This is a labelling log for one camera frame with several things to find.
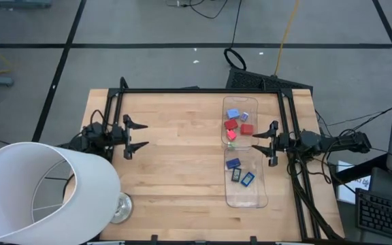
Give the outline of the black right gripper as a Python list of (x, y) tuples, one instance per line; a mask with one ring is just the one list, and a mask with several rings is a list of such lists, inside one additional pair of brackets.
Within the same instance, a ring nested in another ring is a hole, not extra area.
[(269, 166), (275, 167), (278, 165), (278, 157), (276, 155), (277, 151), (285, 151), (289, 147), (289, 134), (288, 133), (280, 133), (277, 135), (278, 130), (278, 121), (274, 120), (270, 126), (269, 130), (264, 133), (253, 134), (253, 137), (267, 139), (270, 138), (271, 142), (269, 147), (252, 145), (252, 147), (266, 157), (269, 157)]

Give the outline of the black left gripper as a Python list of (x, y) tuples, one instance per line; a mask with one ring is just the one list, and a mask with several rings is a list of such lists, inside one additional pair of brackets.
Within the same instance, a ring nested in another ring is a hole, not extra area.
[(140, 142), (131, 144), (130, 129), (145, 129), (147, 125), (141, 125), (133, 122), (128, 114), (122, 116), (124, 127), (118, 124), (118, 118), (115, 117), (112, 123), (112, 138), (115, 145), (124, 144), (124, 158), (127, 160), (132, 159), (132, 152), (136, 152), (141, 147), (148, 144), (148, 142)]

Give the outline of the blue labelled memory card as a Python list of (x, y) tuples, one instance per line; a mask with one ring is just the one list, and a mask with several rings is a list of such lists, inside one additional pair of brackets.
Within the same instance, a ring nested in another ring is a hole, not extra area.
[(250, 183), (254, 180), (255, 175), (252, 172), (248, 172), (246, 173), (246, 175), (242, 178), (241, 180), (241, 184), (245, 187), (248, 187), (250, 185)]

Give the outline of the clear plastic tray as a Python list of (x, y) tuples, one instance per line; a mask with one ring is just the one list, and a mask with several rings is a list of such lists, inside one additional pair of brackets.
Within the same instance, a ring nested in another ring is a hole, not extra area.
[(238, 128), (234, 129), (237, 137), (234, 141), (238, 148), (247, 148), (252, 145), (256, 145), (259, 143), (259, 140), (252, 135), (241, 135), (240, 134), (240, 126), (241, 124), (251, 124), (254, 126), (254, 133), (257, 132), (258, 120), (257, 120), (257, 109), (258, 109), (258, 101), (252, 97), (233, 97), (227, 96), (223, 99), (223, 114), (222, 114), (222, 130), (221, 130), (221, 139), (224, 144), (227, 145), (228, 142), (231, 142), (227, 139), (227, 130), (224, 126), (224, 122), (228, 120), (227, 110), (237, 108), (240, 111), (240, 115), (243, 112), (247, 112), (249, 114), (248, 120), (246, 122), (242, 122), (240, 117), (237, 118)]
[[(233, 169), (227, 169), (225, 162), (238, 158), (241, 162), (239, 168), (242, 170), (240, 181), (232, 182)], [(232, 208), (264, 208), (267, 203), (265, 192), (265, 179), (262, 167), (262, 154), (254, 148), (227, 148), (224, 151), (224, 177), (225, 198), (227, 205)], [(240, 182), (246, 173), (252, 172), (254, 180), (248, 187)]]

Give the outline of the black perforated panel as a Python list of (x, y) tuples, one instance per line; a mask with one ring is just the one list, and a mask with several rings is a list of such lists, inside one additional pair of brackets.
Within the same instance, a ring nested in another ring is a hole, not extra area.
[(235, 68), (229, 70), (226, 88), (308, 89), (313, 94), (312, 86)]

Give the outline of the white lamp shade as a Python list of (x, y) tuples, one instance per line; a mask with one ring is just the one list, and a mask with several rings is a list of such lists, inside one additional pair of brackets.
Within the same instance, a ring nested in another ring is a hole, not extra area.
[[(57, 211), (35, 221), (37, 187), (61, 162), (73, 170), (73, 193)], [(119, 195), (118, 174), (103, 157), (35, 142), (0, 148), (0, 242), (80, 245), (112, 220)]]

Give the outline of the shiny metal lamp base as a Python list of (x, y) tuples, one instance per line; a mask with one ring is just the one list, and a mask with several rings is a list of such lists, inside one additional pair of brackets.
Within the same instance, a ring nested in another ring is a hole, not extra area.
[(127, 221), (133, 212), (133, 201), (126, 193), (120, 193), (118, 198), (118, 205), (112, 220), (113, 224), (119, 224)]

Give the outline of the white paper sheet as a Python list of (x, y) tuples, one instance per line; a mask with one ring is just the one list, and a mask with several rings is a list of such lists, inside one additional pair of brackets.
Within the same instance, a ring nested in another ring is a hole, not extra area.
[(355, 194), (350, 189), (363, 189), (368, 191), (370, 187), (371, 176), (362, 177), (352, 180), (345, 185), (337, 187), (337, 200), (345, 203), (355, 204)]

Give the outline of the dark grey desk device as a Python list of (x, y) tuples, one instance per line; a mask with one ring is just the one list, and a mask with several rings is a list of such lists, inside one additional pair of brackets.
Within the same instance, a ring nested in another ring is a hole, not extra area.
[(369, 190), (392, 196), (392, 173), (373, 168)]

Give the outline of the black keyboard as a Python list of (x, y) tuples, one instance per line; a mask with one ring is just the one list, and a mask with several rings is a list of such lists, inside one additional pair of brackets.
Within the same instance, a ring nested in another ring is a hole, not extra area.
[(392, 238), (392, 196), (356, 189), (355, 215), (358, 228)]

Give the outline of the black aluminium table frame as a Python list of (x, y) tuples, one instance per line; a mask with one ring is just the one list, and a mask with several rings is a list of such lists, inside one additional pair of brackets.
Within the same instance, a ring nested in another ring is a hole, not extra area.
[[(220, 88), (199, 88), (197, 86), (186, 88), (129, 88), (124, 78), (120, 79), (118, 88), (108, 88), (104, 93), (106, 103), (104, 107), (105, 121), (109, 122), (110, 112), (112, 111), (112, 100), (117, 98), (114, 110), (114, 118), (119, 117), (121, 105), (123, 104), (123, 95), (125, 93), (155, 93), (155, 94), (197, 94), (198, 96), (207, 94), (275, 94), (277, 96), (280, 118), (283, 133), (289, 134), (287, 125), (287, 113), (285, 110), (284, 98), (289, 102), (291, 121), (293, 123), (293, 132), (295, 138), (299, 136), (299, 122), (297, 119), (293, 91), (290, 88), (276, 89), (220, 89)], [(301, 240), (303, 242), (322, 242), (321, 233), (324, 233), (330, 241), (342, 241), (344, 238), (339, 236), (326, 222), (320, 212), (316, 209), (312, 194), (312, 187), (308, 173), (308, 167), (302, 166), (301, 172), (297, 173), (295, 162), (298, 161), (292, 154), (287, 153), (287, 173), (290, 176), (294, 191), (295, 208), (297, 211), (297, 221)]]

